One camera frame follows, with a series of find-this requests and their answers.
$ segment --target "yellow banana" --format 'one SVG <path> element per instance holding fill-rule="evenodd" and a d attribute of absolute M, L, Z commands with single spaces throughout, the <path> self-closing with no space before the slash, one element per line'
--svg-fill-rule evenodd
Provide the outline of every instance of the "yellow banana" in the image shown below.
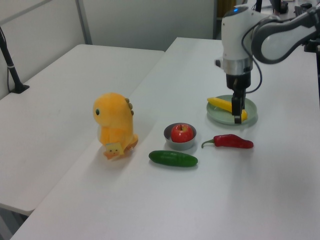
<path fill-rule="evenodd" d="M 211 105 L 232 113 L 232 105 L 230 101 L 226 101 L 217 97 L 209 97 L 207 98 L 207 100 Z M 244 120 L 247 120 L 247 119 L 248 119 L 248 113 L 246 110 L 243 109 L 241 114 L 241 121 L 243 122 Z"/>

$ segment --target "green plate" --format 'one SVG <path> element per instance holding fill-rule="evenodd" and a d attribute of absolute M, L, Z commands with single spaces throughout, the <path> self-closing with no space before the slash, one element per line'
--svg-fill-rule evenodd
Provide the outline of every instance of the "green plate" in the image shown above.
<path fill-rule="evenodd" d="M 232 95 L 222 95 L 217 96 L 217 98 L 231 102 Z M 245 99 L 244 104 L 245 110 L 248 113 L 248 119 L 243 121 L 242 124 L 247 124 L 252 122 L 252 120 L 256 119 L 257 106 L 254 104 L 253 101 L 251 101 L 248 98 Z M 223 110 L 217 106 L 213 106 L 210 103 L 206 105 L 206 111 L 213 120 L 219 123 L 227 125 L 238 125 L 235 124 L 235 117 L 229 111 Z"/>

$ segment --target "silver bowl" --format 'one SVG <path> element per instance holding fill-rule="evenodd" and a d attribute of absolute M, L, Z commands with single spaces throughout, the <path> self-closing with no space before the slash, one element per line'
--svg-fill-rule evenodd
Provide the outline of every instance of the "silver bowl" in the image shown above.
<path fill-rule="evenodd" d="M 178 124 L 188 124 L 192 130 L 193 130 L 193 138 L 190 140 L 190 141 L 186 141 L 186 142 L 173 142 L 171 140 L 171 130 L 172 128 L 175 126 L 175 125 L 178 125 Z M 165 141 L 166 143 L 168 144 L 168 146 L 171 148 L 171 149 L 174 149 L 174 150 L 178 150 L 178 151 L 184 151 L 184 150 L 187 150 L 187 149 L 190 149 L 194 144 L 195 144 L 195 139 L 196 139 L 196 135 L 197 135 L 197 131 L 196 129 L 194 128 L 194 126 L 190 125 L 189 123 L 185 123 L 185 122 L 177 122 L 177 123 L 173 123 L 169 126 L 167 126 L 163 132 L 164 134 L 164 138 L 165 138 Z"/>

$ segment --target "green cucumber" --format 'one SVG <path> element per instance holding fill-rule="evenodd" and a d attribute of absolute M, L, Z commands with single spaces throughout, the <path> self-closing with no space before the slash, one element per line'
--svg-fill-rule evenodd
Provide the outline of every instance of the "green cucumber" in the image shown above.
<path fill-rule="evenodd" d="M 176 167 L 193 167 L 198 163 L 196 157 L 177 151 L 152 151 L 149 153 L 149 158 L 157 164 Z"/>

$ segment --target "pepper stem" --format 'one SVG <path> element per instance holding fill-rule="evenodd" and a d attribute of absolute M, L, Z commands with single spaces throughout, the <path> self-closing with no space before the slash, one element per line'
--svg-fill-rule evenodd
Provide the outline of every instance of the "pepper stem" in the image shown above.
<path fill-rule="evenodd" d="M 207 144 L 207 143 L 211 143 L 211 144 L 214 144 L 214 140 L 211 139 L 211 140 L 208 140 L 208 141 L 205 141 L 204 143 L 201 144 L 201 148 L 203 149 L 204 148 L 204 145 Z"/>

